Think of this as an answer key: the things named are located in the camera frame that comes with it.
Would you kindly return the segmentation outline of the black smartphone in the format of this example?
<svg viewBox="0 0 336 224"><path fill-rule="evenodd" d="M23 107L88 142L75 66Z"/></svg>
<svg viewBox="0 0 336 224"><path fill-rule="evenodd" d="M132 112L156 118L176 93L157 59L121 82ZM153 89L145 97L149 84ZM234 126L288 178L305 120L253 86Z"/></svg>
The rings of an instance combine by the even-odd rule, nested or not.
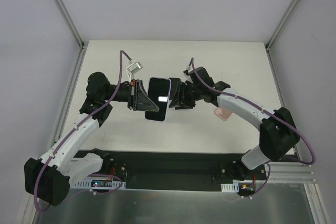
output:
<svg viewBox="0 0 336 224"><path fill-rule="evenodd" d="M179 83L180 83L180 78L172 78L169 77L170 81L171 81L171 87L170 87L170 94L169 94L169 101L173 101L176 93L178 92L178 88L179 88Z"/></svg>

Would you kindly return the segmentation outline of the purple smartphone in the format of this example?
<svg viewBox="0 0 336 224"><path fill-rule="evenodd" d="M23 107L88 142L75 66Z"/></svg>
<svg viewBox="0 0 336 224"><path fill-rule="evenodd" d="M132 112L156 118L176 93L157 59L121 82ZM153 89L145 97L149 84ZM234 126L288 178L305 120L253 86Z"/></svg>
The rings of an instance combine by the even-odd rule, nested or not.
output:
<svg viewBox="0 0 336 224"><path fill-rule="evenodd" d="M145 112L145 119L163 122L169 102L171 80L151 77L149 79L148 97L158 106L158 112Z"/></svg>

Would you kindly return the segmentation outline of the pink phone case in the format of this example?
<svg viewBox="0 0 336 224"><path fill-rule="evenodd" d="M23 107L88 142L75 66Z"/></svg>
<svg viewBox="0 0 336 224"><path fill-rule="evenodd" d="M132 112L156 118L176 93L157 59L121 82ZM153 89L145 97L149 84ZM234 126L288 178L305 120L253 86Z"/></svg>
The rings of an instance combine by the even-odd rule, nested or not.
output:
<svg viewBox="0 0 336 224"><path fill-rule="evenodd" d="M221 120L223 121L227 121L229 119L229 117L232 115L232 111L225 109L225 108L221 108L221 107L217 107L214 110L214 114L219 117Z"/></svg>

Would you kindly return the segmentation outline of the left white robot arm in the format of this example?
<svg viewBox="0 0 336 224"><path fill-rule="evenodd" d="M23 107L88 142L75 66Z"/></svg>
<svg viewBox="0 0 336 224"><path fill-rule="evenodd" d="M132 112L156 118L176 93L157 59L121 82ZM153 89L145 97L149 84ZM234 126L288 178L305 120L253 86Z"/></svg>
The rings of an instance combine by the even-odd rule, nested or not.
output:
<svg viewBox="0 0 336 224"><path fill-rule="evenodd" d="M33 196L38 211L42 211L39 200L58 206L71 186L91 174L113 176L111 155L106 151L95 148L72 162L83 144L109 117L111 101L125 102L133 111L159 111L145 92L142 80L119 81L113 85L102 72L95 72L88 78L86 92L86 99L68 133L40 158L30 158L24 165L25 189Z"/></svg>

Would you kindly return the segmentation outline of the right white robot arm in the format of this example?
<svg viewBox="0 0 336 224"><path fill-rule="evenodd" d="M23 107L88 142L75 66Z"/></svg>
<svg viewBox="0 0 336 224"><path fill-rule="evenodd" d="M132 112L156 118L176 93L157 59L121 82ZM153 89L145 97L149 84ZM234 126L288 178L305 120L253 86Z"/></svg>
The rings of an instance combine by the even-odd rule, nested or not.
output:
<svg viewBox="0 0 336 224"><path fill-rule="evenodd" d="M259 131L259 144L236 163L234 170L240 178L248 179L259 165L280 160L299 142L293 118L286 108L268 110L257 105L241 97L229 84L214 82L204 67L185 70L184 73L190 79L178 82L171 97L170 108L193 109L197 101L203 100L217 108L233 112Z"/></svg>

